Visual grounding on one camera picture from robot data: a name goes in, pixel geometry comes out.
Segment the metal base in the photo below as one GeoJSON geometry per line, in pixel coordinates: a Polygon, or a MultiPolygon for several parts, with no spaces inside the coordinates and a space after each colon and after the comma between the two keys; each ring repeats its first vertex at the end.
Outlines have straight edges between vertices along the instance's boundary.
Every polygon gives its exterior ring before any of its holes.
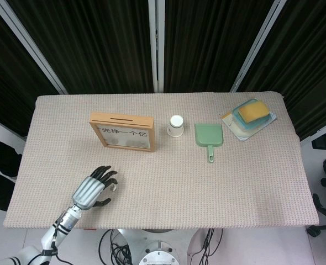
{"type": "Polygon", "coordinates": [[[119,229],[131,251],[132,264],[186,265],[187,251],[198,229],[150,230],[119,229]]]}

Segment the blue tray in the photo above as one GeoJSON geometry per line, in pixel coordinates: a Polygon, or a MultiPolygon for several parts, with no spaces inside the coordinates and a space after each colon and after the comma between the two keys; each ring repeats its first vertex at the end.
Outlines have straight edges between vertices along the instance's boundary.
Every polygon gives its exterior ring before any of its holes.
{"type": "Polygon", "coordinates": [[[255,99],[255,98],[249,99],[247,102],[244,102],[243,104],[239,105],[238,107],[236,107],[232,111],[232,114],[235,117],[235,119],[237,120],[238,124],[241,126],[242,129],[244,129],[246,131],[252,130],[252,129],[262,125],[263,123],[267,122],[269,120],[269,118],[270,118],[270,114],[269,114],[269,115],[267,115],[265,117],[262,117],[260,119],[251,121],[249,123],[246,123],[243,120],[243,118],[239,114],[239,108],[242,107],[242,106],[248,105],[250,103],[256,102],[256,101],[258,101],[258,100],[255,99]]]}

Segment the green dustpan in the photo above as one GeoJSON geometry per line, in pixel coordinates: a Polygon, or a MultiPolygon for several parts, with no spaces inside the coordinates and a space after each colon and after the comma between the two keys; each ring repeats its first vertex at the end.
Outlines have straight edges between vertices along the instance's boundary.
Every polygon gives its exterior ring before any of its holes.
{"type": "Polygon", "coordinates": [[[213,163],[213,146],[221,146],[223,143],[222,126],[210,123],[195,124],[195,140],[197,145],[207,146],[208,161],[213,163]]]}

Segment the white cup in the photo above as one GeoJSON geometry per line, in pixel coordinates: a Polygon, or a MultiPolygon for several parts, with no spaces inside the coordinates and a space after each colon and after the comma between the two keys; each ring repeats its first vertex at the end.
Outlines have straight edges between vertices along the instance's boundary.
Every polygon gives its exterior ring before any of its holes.
{"type": "Polygon", "coordinates": [[[184,132],[184,120],[180,115],[173,115],[170,118],[167,132],[172,137],[179,137],[184,132]]]}

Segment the wooden picture frame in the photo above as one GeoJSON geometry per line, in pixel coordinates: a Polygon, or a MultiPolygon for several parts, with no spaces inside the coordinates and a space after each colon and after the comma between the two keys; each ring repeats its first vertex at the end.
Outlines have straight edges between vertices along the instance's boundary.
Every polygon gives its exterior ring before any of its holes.
{"type": "Polygon", "coordinates": [[[93,112],[90,125],[105,147],[155,151],[153,117],[93,112]]]}

